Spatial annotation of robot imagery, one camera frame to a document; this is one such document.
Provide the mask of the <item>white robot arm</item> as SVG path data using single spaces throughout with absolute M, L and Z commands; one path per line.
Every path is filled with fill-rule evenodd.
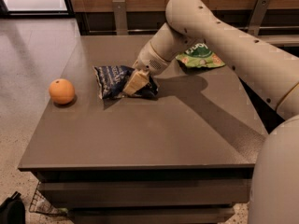
M 217 19 L 201 0 L 169 0 L 165 17 L 134 68 L 156 76 L 179 53 L 207 44 L 284 118 L 259 152 L 248 224 L 299 224 L 299 59 Z

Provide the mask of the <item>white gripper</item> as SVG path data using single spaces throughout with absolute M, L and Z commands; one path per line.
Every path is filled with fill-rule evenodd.
M 129 96 L 132 96 L 137 91 L 145 87 L 150 81 L 150 74 L 152 76 L 160 75 L 168 66 L 170 62 L 161 58 L 151 43 L 148 42 L 139 52 L 136 61 L 133 64 L 135 70 L 122 90 Z

